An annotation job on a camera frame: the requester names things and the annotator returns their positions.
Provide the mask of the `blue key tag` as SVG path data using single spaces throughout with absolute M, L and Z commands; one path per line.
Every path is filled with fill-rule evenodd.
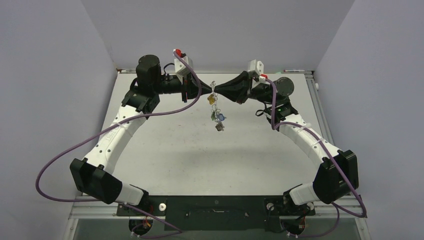
M 226 119 L 226 117 L 222 114 L 222 113 L 218 113 L 216 115 L 216 119 L 220 122 L 224 121 Z

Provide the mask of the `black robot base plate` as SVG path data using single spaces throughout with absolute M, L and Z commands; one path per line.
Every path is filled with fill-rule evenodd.
M 151 195 L 132 209 L 119 204 L 116 214 L 132 225 L 165 220 L 165 231 L 279 231 L 303 222 L 316 211 L 311 203 L 295 205 L 282 195 Z

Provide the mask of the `yellow key tag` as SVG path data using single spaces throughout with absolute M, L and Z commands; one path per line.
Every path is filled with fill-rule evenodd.
M 213 105 L 216 102 L 216 98 L 214 94 L 211 94 L 207 97 L 207 100 L 209 102 L 210 105 Z

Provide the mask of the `black key tag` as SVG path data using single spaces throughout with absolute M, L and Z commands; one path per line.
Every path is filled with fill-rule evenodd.
M 218 132 L 222 132 L 222 131 L 224 131 L 225 126 L 222 124 L 222 122 L 218 122 L 218 123 L 215 125 L 215 128 L 216 128 L 216 130 L 217 130 Z

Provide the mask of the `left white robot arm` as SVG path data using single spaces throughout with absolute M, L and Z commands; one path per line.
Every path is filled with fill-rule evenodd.
M 153 116 L 160 103 L 161 94 L 182 95 L 186 102 L 198 101 L 207 92 L 193 70 L 192 60 L 179 49 L 173 51 L 175 74 L 162 72 L 160 60 L 155 55 L 145 55 L 138 60 L 136 78 L 130 84 L 115 119 L 102 131 L 96 145 L 82 159 L 75 158 L 70 172 L 77 190 L 106 204 L 124 203 L 136 215 L 148 211 L 148 192 L 140 187 L 124 183 L 113 173 L 116 164 L 145 121 Z

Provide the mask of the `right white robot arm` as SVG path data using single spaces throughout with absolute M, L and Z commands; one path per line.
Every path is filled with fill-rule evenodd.
M 282 207 L 289 214 L 297 213 L 308 203 L 332 204 L 350 193 L 357 196 L 359 186 L 357 156 L 351 150 L 343 151 L 332 145 L 303 119 L 291 104 L 290 95 L 294 89 L 288 77 L 271 81 L 264 74 L 246 71 L 212 87 L 213 93 L 232 102 L 243 104 L 252 99 L 266 105 L 259 114 L 265 115 L 273 130 L 288 137 L 311 160 L 316 169 L 313 181 L 283 194 Z

